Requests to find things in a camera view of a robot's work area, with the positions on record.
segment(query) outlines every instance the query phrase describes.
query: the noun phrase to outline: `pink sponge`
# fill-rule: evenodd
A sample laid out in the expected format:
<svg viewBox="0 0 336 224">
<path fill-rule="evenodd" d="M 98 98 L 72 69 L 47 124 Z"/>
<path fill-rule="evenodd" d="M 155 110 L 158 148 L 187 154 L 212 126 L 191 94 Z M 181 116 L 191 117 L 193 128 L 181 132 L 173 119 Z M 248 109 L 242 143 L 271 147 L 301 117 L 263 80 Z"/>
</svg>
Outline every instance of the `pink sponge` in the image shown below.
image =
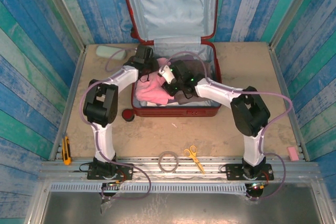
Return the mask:
<svg viewBox="0 0 336 224">
<path fill-rule="evenodd" d="M 296 152 L 296 149 L 295 147 L 287 147 L 287 150 L 288 150 L 288 154 L 289 154 L 289 157 L 290 157 L 290 160 L 291 161 L 298 161 L 299 160 L 299 156 Z"/>
</svg>

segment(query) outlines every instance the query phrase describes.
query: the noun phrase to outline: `scissors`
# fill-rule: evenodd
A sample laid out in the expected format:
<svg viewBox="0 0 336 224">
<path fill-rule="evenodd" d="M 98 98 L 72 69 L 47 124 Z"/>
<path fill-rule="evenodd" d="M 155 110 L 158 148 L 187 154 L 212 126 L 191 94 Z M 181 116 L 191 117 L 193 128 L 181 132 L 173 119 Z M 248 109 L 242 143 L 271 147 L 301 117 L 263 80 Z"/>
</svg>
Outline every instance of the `scissors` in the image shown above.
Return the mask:
<svg viewBox="0 0 336 224">
<path fill-rule="evenodd" d="M 197 154 L 197 148 L 195 145 L 190 146 L 190 149 L 185 149 L 183 151 L 183 154 L 186 157 L 190 157 L 194 160 L 196 166 L 198 167 L 198 169 L 201 171 L 202 174 L 205 174 L 205 171 L 203 169 L 203 166 L 200 164 L 200 162 L 198 161 L 196 154 Z"/>
</svg>

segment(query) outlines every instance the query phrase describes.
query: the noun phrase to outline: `wooden floor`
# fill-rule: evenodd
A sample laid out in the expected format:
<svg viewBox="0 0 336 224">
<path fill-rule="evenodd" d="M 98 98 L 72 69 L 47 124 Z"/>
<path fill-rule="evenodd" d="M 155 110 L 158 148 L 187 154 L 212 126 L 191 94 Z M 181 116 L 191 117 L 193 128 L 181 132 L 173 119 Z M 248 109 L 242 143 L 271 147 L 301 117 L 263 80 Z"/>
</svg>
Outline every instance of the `wooden floor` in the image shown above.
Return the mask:
<svg viewBox="0 0 336 224">
<path fill-rule="evenodd" d="M 270 60 L 268 47 L 260 42 L 215 43 L 222 72 L 223 84 L 259 91 L 280 93 L 279 84 Z M 74 157 L 93 157 L 94 142 L 91 127 L 79 117 L 79 100 L 91 79 L 105 79 L 106 59 L 96 56 L 97 45 L 88 47 L 85 64 L 78 85 L 75 102 L 68 125 L 71 153 Z M 136 47 L 120 44 L 118 47 Z M 124 61 L 112 61 L 111 67 Z M 285 110 L 282 99 L 263 96 L 271 112 L 271 118 Z M 131 108 L 131 86 L 119 95 L 118 116 L 113 123 L 113 144 L 119 157 L 159 156 L 172 151 L 182 156 L 183 150 L 196 145 L 199 156 L 242 156 L 243 136 L 235 127 L 231 110 L 224 106 L 212 118 L 141 118 L 125 122 L 121 112 Z M 288 117 L 272 125 L 265 137 L 265 152 L 286 156 L 288 146 L 296 146 Z"/>
</svg>

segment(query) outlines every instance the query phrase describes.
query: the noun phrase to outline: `wooden plank wall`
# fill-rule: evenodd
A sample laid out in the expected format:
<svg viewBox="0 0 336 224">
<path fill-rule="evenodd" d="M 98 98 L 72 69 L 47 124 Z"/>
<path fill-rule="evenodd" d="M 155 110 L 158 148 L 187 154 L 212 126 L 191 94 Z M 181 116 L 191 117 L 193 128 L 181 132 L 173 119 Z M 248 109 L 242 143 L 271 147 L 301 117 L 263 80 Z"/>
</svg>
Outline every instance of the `wooden plank wall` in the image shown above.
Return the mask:
<svg viewBox="0 0 336 224">
<path fill-rule="evenodd" d="M 23 223 L 79 48 L 52 0 L 0 0 L 0 223 Z"/>
<path fill-rule="evenodd" d="M 311 160 L 336 200 L 336 0 L 304 0 L 276 53 Z"/>
<path fill-rule="evenodd" d="M 132 43 L 125 0 L 63 0 L 85 44 Z M 211 41 L 267 41 L 292 0 L 219 0 Z"/>
</svg>

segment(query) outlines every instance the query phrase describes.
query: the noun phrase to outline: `red suitcase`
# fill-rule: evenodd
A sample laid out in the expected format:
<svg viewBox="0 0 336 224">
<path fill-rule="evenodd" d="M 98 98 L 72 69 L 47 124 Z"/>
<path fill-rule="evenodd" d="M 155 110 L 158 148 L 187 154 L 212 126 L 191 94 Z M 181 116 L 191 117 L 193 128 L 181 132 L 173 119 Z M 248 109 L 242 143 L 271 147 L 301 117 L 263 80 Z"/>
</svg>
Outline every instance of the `red suitcase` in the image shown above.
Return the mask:
<svg viewBox="0 0 336 224">
<path fill-rule="evenodd" d="M 169 57 L 179 51 L 193 51 L 211 64 L 212 78 L 222 82 L 214 45 L 206 41 L 215 35 L 218 0 L 126 0 L 133 23 L 132 37 L 152 46 L 154 55 Z M 123 112 L 124 119 L 134 115 L 146 117 L 215 116 L 221 107 L 210 101 L 203 105 L 143 106 L 132 87 L 132 110 Z"/>
</svg>

